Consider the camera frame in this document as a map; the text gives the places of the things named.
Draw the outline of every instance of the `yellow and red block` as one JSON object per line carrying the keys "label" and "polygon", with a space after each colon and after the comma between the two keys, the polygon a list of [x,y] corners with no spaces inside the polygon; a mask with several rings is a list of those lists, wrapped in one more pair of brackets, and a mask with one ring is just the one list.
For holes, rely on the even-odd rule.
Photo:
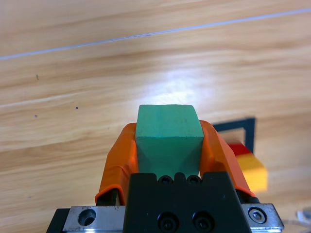
{"label": "yellow and red block", "polygon": [[233,150],[246,182],[252,192],[266,191],[268,171],[265,166],[242,143],[228,144]]}

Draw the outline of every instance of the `green wooden block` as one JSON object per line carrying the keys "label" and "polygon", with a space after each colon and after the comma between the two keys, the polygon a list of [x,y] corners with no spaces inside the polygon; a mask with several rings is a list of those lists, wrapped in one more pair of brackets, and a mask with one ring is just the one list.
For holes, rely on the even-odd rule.
{"label": "green wooden block", "polygon": [[140,172],[198,175],[204,134],[192,105],[141,105],[135,139]]}

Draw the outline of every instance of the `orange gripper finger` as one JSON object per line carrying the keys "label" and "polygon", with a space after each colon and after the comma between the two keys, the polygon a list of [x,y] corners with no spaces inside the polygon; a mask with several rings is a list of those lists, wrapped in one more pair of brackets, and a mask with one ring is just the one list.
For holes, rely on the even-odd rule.
{"label": "orange gripper finger", "polygon": [[104,193],[117,188],[121,205],[125,205],[130,175],[139,172],[135,131],[136,123],[126,125],[108,153],[101,186],[95,197],[95,202]]}
{"label": "orange gripper finger", "polygon": [[227,171],[235,189],[254,197],[255,194],[250,191],[232,149],[210,123],[203,120],[200,120],[200,123],[204,133],[200,174],[208,171]]}

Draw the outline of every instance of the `wooden floor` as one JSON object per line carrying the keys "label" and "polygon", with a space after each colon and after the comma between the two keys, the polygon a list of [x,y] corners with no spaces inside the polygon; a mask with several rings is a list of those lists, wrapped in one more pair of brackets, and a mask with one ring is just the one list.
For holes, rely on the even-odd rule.
{"label": "wooden floor", "polygon": [[1,0],[0,231],[45,232],[93,205],[106,155],[140,104],[192,104],[209,122],[258,118],[259,193],[284,219],[311,206],[309,0]]}

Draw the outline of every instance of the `yellow block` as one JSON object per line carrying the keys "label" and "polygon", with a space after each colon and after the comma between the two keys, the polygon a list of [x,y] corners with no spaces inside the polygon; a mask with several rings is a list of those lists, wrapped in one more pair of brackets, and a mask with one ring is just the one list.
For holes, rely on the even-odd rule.
{"label": "yellow block", "polygon": [[251,153],[239,155],[237,160],[250,190],[267,191],[268,171],[264,165]]}

